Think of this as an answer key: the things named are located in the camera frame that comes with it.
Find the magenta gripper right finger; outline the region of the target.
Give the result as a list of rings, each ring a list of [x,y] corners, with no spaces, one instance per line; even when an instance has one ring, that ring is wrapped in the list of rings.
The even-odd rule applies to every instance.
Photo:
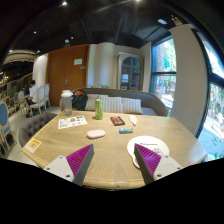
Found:
[[[150,184],[182,169],[182,166],[171,156],[159,155],[139,144],[134,146],[134,154],[145,184]]]

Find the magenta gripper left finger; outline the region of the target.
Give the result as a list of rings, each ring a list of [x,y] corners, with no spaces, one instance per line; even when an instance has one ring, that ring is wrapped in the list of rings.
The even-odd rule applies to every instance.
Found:
[[[90,144],[68,156],[58,156],[44,170],[81,186],[93,155],[94,146]]]

